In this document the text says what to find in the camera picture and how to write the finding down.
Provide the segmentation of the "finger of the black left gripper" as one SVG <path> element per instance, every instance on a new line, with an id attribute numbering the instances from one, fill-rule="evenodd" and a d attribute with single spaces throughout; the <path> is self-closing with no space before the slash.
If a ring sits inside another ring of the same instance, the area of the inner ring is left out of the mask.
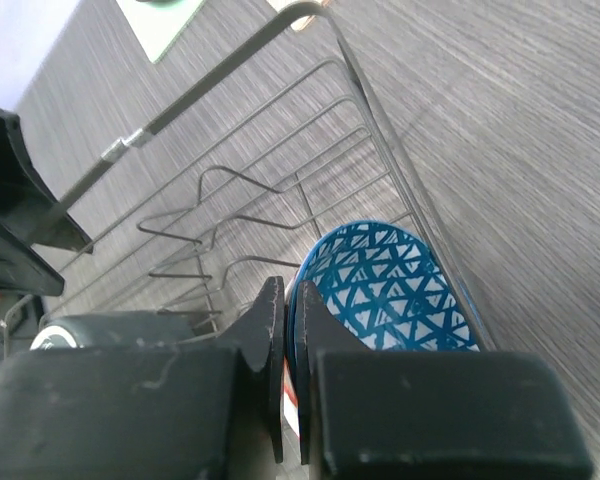
<path id="1" fill-rule="evenodd" d="M 0 293 L 59 296 L 64 278 L 0 224 Z"/>
<path id="2" fill-rule="evenodd" d="M 29 244 L 91 253 L 91 238 L 68 214 L 30 237 L 57 202 L 31 161 L 20 117 L 0 108 L 0 223 Z"/>

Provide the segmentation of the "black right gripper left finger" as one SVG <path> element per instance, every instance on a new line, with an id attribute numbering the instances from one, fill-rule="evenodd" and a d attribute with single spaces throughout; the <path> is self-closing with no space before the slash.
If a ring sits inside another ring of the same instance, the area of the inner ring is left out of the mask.
<path id="1" fill-rule="evenodd" d="M 268 278 L 221 334 L 34 349 L 0 366 L 0 479 L 272 479 L 285 299 Z"/>

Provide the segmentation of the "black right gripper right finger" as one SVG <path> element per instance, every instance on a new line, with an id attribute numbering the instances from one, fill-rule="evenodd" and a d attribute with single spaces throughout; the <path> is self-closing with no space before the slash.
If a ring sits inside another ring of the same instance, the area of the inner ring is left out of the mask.
<path id="1" fill-rule="evenodd" d="M 301 461 L 313 479 L 589 479 L 557 375 L 516 352 L 375 351 L 301 282 Z"/>

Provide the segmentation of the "white bowl red diamond pattern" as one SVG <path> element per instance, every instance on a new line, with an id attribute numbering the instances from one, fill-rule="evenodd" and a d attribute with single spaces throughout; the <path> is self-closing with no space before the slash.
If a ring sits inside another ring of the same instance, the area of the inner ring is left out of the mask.
<path id="1" fill-rule="evenodd" d="M 308 280 L 329 312 L 373 350 L 478 351 L 429 246 L 399 226 L 375 220 L 341 225 L 311 248 L 287 286 L 287 348 L 283 412 L 300 430 L 296 383 L 297 291 Z"/>

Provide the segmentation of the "grey ceramic mug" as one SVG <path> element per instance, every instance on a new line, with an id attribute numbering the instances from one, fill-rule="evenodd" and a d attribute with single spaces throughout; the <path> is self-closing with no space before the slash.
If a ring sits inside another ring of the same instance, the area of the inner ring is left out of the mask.
<path id="1" fill-rule="evenodd" d="M 51 320 L 35 336 L 30 349 L 150 346 L 194 336 L 184 315 L 152 310 L 90 313 Z"/>

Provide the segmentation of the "light green clipboard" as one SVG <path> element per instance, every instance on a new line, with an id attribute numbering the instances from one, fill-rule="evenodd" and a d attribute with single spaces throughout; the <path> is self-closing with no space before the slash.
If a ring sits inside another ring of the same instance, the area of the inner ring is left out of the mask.
<path id="1" fill-rule="evenodd" d="M 205 0 L 117 0 L 148 60 L 157 63 L 189 25 Z"/>

